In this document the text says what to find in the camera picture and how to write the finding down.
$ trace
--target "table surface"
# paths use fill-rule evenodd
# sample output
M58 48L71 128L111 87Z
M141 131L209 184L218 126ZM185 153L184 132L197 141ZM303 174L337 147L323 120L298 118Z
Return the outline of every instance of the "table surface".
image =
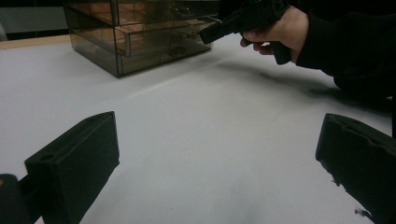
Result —
M331 77L239 39L122 79L67 41L0 49L0 172L21 179L32 154L114 111L120 165L81 223L372 223L315 151L326 113L390 134L388 106L354 102Z

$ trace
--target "plastic storage box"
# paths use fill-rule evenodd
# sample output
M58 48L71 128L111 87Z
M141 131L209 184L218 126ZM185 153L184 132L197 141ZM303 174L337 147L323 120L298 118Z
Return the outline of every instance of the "plastic storage box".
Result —
M72 47L115 77L211 50L198 32L219 0L65 0Z

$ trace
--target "black jacket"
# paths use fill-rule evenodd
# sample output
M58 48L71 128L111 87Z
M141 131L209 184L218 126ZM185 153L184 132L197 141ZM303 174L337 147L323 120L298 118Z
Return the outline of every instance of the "black jacket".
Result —
M320 69L345 92L363 97L396 93L396 9L375 2L297 0L309 30L297 65Z

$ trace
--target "background wall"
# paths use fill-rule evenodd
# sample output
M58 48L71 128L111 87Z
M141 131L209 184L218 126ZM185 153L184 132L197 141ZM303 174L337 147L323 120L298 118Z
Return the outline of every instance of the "background wall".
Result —
M68 34L62 0L2 0L0 24L8 40Z

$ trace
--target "black sleeve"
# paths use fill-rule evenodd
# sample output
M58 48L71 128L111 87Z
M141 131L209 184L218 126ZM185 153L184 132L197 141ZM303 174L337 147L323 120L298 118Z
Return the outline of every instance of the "black sleeve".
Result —
M351 94L388 97L396 93L396 14L347 13L332 22L313 13L308 18L298 66L320 69Z

